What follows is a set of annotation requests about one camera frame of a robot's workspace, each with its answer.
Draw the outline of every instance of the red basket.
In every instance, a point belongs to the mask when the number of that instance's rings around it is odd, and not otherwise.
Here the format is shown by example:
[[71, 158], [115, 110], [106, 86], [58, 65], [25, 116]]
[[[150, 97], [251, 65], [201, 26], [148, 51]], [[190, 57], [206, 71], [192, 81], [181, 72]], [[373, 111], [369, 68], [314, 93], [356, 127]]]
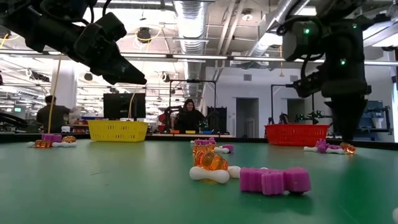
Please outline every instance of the red basket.
[[319, 139], [326, 139], [328, 125], [270, 124], [266, 125], [267, 139], [278, 146], [314, 146]]

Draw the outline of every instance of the green table surface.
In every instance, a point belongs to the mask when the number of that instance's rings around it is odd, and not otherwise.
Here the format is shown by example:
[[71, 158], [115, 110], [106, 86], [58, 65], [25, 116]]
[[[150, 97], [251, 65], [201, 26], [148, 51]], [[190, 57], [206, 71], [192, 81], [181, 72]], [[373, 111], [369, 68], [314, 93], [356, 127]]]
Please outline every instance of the green table surface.
[[189, 142], [0, 144], [0, 223], [393, 223], [398, 152], [352, 156], [237, 143], [231, 166], [309, 170], [312, 190], [266, 197], [191, 180]]

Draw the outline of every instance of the plastic basket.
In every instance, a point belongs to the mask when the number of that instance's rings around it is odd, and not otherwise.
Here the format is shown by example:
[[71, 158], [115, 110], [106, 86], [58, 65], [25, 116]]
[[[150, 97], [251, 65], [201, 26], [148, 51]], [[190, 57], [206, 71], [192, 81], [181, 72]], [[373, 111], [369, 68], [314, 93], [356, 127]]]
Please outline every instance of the plastic basket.
[[326, 139], [328, 125], [270, 124], [266, 125], [267, 139], [277, 146], [314, 146]]
[[93, 141], [139, 142], [145, 140], [148, 124], [140, 121], [88, 121]]

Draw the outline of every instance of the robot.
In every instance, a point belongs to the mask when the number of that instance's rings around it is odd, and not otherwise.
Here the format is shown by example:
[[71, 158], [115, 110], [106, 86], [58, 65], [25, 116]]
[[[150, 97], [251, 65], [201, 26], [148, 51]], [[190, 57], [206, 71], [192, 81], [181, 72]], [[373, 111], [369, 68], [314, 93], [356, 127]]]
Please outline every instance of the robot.
[[[291, 16], [277, 29], [283, 36], [283, 57], [286, 61], [303, 60], [301, 79], [293, 83], [300, 97], [321, 91], [331, 108], [334, 125], [343, 140], [353, 139], [359, 120], [371, 93], [364, 72], [362, 33], [376, 22], [364, 16], [345, 19], [365, 0], [322, 0], [316, 5], [316, 16]], [[308, 61], [325, 56], [317, 72], [306, 76]]]
[[[93, 15], [97, 0], [0, 0], [0, 25], [25, 38], [26, 46], [42, 52], [45, 45], [90, 67], [110, 84], [116, 82], [145, 84], [144, 74], [120, 54], [116, 41], [126, 35], [121, 21], [106, 13], [91, 23], [83, 20], [87, 8]], [[286, 61], [303, 60], [301, 80], [294, 88], [301, 97], [321, 91], [330, 99], [335, 125], [350, 141], [371, 93], [364, 75], [362, 32], [375, 21], [359, 16], [344, 19], [365, 0], [322, 0], [316, 16], [291, 16], [301, 0], [289, 9], [285, 22], [277, 29], [283, 35], [283, 57]], [[86, 26], [74, 23], [82, 22]], [[325, 56], [319, 71], [308, 76], [308, 61]]]

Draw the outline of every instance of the man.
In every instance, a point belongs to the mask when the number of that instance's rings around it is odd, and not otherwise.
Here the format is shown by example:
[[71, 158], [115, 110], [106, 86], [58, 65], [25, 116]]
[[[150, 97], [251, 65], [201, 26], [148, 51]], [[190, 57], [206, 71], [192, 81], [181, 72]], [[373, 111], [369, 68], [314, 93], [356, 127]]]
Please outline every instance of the man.
[[[51, 133], [61, 133], [61, 127], [65, 125], [63, 117], [70, 113], [70, 109], [64, 106], [55, 105], [57, 98], [54, 97], [54, 105], [52, 108], [52, 119], [51, 119]], [[38, 123], [44, 126], [44, 131], [47, 133], [49, 130], [49, 116], [51, 108], [52, 96], [45, 97], [45, 103], [47, 106], [43, 107], [37, 112], [36, 120]]]

